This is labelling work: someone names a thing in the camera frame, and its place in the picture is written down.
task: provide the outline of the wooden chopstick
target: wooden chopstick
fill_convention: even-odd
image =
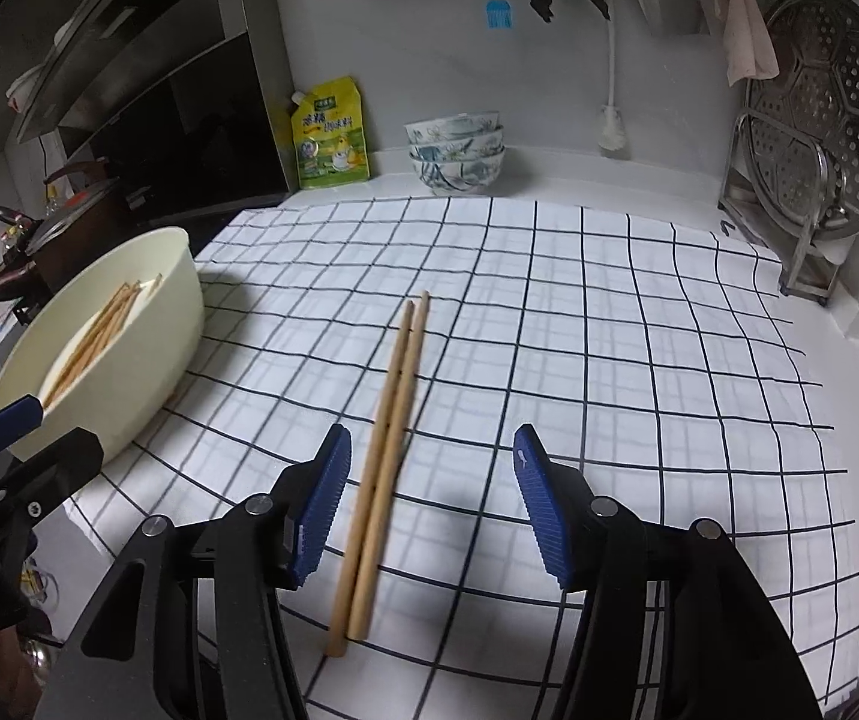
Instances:
[[[69,389],[86,372],[100,353],[119,335],[119,332],[125,327],[126,319],[129,319],[136,298],[142,291],[143,288],[139,282],[132,285],[124,284],[122,292],[114,301],[114,305],[106,314],[102,314],[104,322],[100,333],[95,336],[87,333],[86,338],[83,338],[79,343],[77,349],[82,347],[81,354],[63,382],[59,386],[54,386],[52,395],[49,396],[47,402],[52,403]]]
[[[403,372],[404,354],[409,344],[409,327],[413,320],[413,301],[407,300],[400,319],[400,328],[393,344],[393,353],[389,360],[383,392],[377,406],[376,417],[373,420],[373,432],[370,435],[369,447],[366,450],[364,474],[356,490],[356,504],[353,509],[353,520],[350,524],[350,534],[343,552],[343,565],[340,568],[340,583],[337,584],[337,595],[332,603],[330,618],[330,637],[326,645],[326,654],[331,658],[342,658],[346,654],[346,626],[350,619],[350,607],[353,603],[353,591],[356,586],[356,568],[359,567],[359,556],[364,547],[366,526],[370,517],[370,506],[373,494],[376,492],[377,477],[380,472],[380,461],[383,459],[386,433],[396,400],[400,376]]]
[[[106,304],[100,309],[100,313],[97,314],[97,318],[90,325],[90,328],[86,331],[83,338],[80,339],[79,343],[76,345],[76,349],[73,349],[73,354],[70,355],[66,364],[63,365],[63,370],[60,371],[59,375],[56,377],[56,381],[53,382],[53,386],[44,398],[44,408],[49,408],[49,405],[57,398],[59,392],[62,391],[62,389],[66,389],[66,379],[76,368],[76,364],[79,362],[80,358],[89,351],[92,342],[100,336],[100,333],[106,327],[108,322],[110,322],[112,314],[116,311],[116,307],[121,304],[121,300],[125,300],[129,289],[129,284],[120,285],[119,289],[113,293],[111,298],[107,300]]]
[[[348,637],[353,640],[365,640],[369,635],[380,557],[383,555],[383,546],[386,542],[386,527],[389,523],[396,475],[403,459],[404,430],[409,425],[409,415],[413,408],[416,375],[419,371],[420,355],[423,352],[423,336],[426,333],[428,312],[430,312],[430,293],[423,292],[420,296],[420,308],[416,312],[416,322],[413,324],[409,338],[400,384],[397,387],[393,415],[390,419],[385,447],[383,447],[380,478],[377,481],[373,509],[366,526],[366,540],[359,561],[359,573],[356,575],[356,589],[353,593],[348,629]]]

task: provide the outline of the white brush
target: white brush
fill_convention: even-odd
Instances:
[[[604,156],[617,156],[616,152],[626,148],[626,131],[623,129],[620,109],[615,107],[615,7],[613,0],[606,0],[606,2],[610,11],[609,20],[606,22],[606,31],[609,33],[610,87],[608,103],[603,105],[599,148]]]

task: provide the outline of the black clamp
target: black clamp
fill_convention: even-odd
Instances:
[[[42,421],[43,408],[29,395],[0,410],[0,452]],[[102,460],[97,437],[77,428],[0,480],[0,630],[28,609],[19,576],[35,546],[33,525],[95,477]]]
[[[349,475],[350,435],[222,518],[153,515],[126,542],[63,646],[37,720],[305,720],[276,589],[316,570]],[[197,586],[213,579],[217,666],[201,659]]]
[[[647,582],[668,585],[657,720],[818,720],[783,623],[719,523],[642,522],[553,463],[532,425],[513,466],[546,571],[586,590],[554,720],[632,716]]]

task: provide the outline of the metal screw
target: metal screw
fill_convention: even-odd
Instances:
[[[711,519],[701,519],[696,524],[696,532],[703,536],[703,538],[719,538],[723,535],[723,528],[720,528],[719,525],[716,524]]]
[[[612,498],[607,498],[605,495],[600,495],[599,498],[591,500],[590,509],[597,517],[613,517],[620,510],[620,504]]]
[[[166,528],[167,519],[160,517],[159,514],[154,514],[153,517],[146,517],[143,520],[140,531],[143,531],[143,536],[159,536]]]
[[[266,514],[272,508],[273,499],[266,493],[254,495],[246,501],[246,505],[244,506],[244,509],[246,509],[249,514]]]

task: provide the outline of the white tablecloth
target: white tablecloth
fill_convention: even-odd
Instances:
[[[786,343],[771,252],[575,205],[431,197],[244,212],[198,269],[207,322],[190,371],[70,514],[114,553],[146,514],[183,524],[270,490],[346,425],[354,464],[327,552],[281,593],[311,717],[549,717],[581,597],[561,596],[527,523],[508,452],[523,422],[638,517],[719,520],[817,696],[832,706],[852,685],[846,475],[820,386]],[[429,334],[372,632],[326,659],[393,327],[423,289]],[[649,626],[656,586],[650,600]],[[215,638],[205,603],[201,629]],[[659,675],[649,640],[643,717]]]

